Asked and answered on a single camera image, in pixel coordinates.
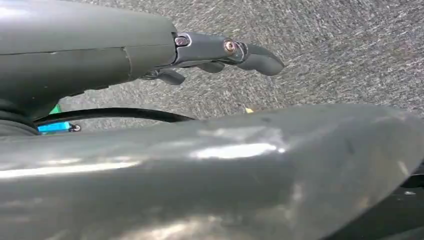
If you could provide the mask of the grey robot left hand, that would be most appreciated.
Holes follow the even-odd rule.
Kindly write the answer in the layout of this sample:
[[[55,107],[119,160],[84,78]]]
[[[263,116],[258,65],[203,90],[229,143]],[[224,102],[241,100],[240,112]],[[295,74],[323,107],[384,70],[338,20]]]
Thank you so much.
[[[136,79],[180,85],[175,68],[225,65],[274,76],[269,50],[226,36],[180,32],[166,17],[58,0],[0,3],[0,108],[30,118],[62,98]]]

